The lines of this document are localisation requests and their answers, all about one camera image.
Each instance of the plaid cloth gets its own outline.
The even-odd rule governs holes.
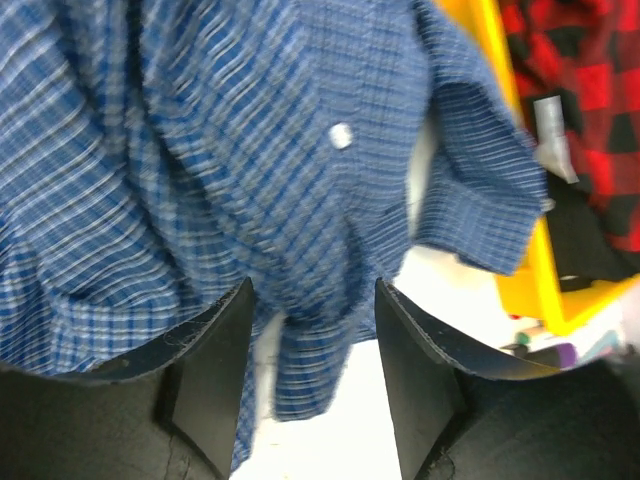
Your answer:
[[[13,0],[0,47],[0,359],[25,369],[91,368],[250,276],[255,336],[288,316],[276,414],[323,412],[411,244],[430,107],[444,141],[417,242],[510,273],[541,213],[528,137],[424,0]]]
[[[640,252],[640,2],[501,0],[501,10],[529,128],[533,101],[560,96],[576,188],[611,245]]]

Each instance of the red plaid shirt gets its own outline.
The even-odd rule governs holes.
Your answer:
[[[500,0],[525,120],[562,102],[571,163],[611,244],[640,252],[640,0]]]

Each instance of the clothing label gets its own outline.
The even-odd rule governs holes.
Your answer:
[[[571,166],[569,142],[564,132],[562,102],[558,95],[533,102],[538,127],[536,159],[551,173],[567,183],[577,183],[578,176]]]

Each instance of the yellow bin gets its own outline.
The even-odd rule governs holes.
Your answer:
[[[496,0],[437,1],[480,45],[493,66],[506,101],[521,115]],[[537,318],[552,333],[568,335],[617,299],[637,278],[620,283],[596,282],[589,289],[560,292],[547,223],[541,219],[533,231],[523,265],[513,277],[497,275],[496,281],[508,313]]]

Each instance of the blue cloth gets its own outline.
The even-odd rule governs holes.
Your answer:
[[[250,276],[255,336],[288,316],[276,414],[323,412],[411,245],[429,111],[443,143],[413,241],[511,273],[541,213],[529,140],[427,0],[12,0],[0,49],[0,359],[25,369],[91,368]]]

